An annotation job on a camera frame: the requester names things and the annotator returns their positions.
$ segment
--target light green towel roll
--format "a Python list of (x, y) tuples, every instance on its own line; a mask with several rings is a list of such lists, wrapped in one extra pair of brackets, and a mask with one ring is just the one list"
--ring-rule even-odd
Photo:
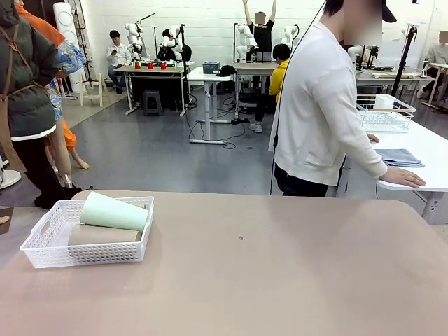
[(84, 203), (80, 221), (84, 224), (143, 232), (149, 210), (91, 192)]

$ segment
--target white wire basket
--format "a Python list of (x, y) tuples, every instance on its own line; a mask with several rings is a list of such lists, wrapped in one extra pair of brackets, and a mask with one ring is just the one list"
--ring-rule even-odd
[(85, 199), (79, 199), (58, 201), (33, 227), (20, 250), (24, 251), (34, 268), (142, 261), (153, 222), (154, 197), (128, 197), (117, 200), (149, 210), (140, 241), (68, 246), (72, 230), (80, 224), (85, 203)]
[(390, 108), (382, 108), (377, 103), (378, 94), (358, 94), (356, 108), (358, 118), (366, 132), (407, 132), (416, 109), (402, 101), (387, 96)]

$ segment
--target folded cloth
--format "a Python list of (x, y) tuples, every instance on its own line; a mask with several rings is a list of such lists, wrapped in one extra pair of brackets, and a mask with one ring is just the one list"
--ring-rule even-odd
[(425, 165), (407, 149), (378, 149), (377, 153), (383, 157), (383, 161), (388, 166), (404, 168), (420, 168)]

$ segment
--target yellow jacket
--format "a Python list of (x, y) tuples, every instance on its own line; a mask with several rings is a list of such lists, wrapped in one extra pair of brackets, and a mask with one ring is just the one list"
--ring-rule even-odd
[(269, 95), (277, 96), (275, 99), (277, 102), (280, 99), (281, 86), (283, 85), (283, 78), (285, 76), (286, 67), (288, 66), (289, 59), (283, 61), (272, 74), (271, 87), (269, 88)]

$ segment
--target dark green jacket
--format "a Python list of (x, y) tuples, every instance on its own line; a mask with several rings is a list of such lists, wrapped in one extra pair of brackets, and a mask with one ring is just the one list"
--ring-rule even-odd
[[(20, 56), (13, 53), (13, 75), (8, 94), (31, 85), (47, 85), (59, 69), (56, 47), (28, 21), (19, 18), (14, 0), (0, 0), (0, 25), (13, 37), (14, 26), (19, 24), (17, 46), (30, 65), (33, 74)], [(6, 85), (9, 65), (9, 43), (0, 33), (0, 93)], [(55, 125), (55, 113), (43, 88), (33, 87), (10, 96), (8, 120), (12, 138), (30, 137), (50, 130)]]

